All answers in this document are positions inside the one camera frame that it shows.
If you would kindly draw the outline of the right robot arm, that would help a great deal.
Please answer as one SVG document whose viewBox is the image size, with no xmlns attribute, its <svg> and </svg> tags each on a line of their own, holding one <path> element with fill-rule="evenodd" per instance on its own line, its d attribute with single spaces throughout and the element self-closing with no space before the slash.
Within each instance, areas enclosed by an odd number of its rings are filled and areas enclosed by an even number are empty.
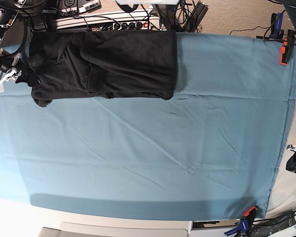
<svg viewBox="0 0 296 237">
<path fill-rule="evenodd" d="M 0 47 L 0 93 L 4 92 L 3 83 L 6 81 L 11 80 L 16 83 L 27 81 L 30 67 L 21 57 L 28 37 L 28 21 L 35 18 L 35 15 L 30 15 L 27 11 L 45 3 L 44 0 L 38 4 L 32 4 L 29 0 L 0 0 L 0 44 L 6 31 L 16 19 L 23 23 L 23 38 L 19 48 L 9 53 Z"/>
</svg>

